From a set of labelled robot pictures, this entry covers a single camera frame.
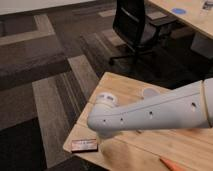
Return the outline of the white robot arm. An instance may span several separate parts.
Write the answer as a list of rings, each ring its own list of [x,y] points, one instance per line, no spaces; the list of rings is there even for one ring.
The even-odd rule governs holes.
[[[87,125],[97,133],[213,127],[213,78],[169,92],[118,105],[118,98],[99,93]]]

